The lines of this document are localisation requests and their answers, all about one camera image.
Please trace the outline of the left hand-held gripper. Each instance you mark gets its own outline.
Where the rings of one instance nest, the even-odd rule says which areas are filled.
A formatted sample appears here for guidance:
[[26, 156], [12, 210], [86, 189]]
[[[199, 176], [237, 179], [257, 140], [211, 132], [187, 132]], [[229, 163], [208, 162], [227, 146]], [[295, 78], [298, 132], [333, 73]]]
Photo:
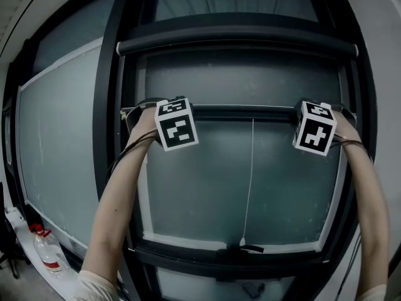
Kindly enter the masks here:
[[164, 151], [182, 149], [199, 143], [195, 127], [192, 104], [188, 98], [148, 98], [135, 107], [123, 109], [123, 119], [131, 131], [138, 122], [142, 110], [155, 108], [155, 123]]

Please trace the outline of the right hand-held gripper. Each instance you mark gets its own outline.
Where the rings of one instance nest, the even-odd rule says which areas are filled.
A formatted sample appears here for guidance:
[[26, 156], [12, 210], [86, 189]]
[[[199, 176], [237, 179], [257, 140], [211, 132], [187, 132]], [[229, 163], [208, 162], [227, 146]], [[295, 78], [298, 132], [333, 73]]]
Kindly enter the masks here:
[[292, 116], [292, 124], [295, 128], [294, 148], [326, 156], [331, 147], [345, 140], [344, 136], [336, 132], [335, 112], [341, 113], [352, 126], [357, 125], [357, 116], [342, 103], [300, 100]]

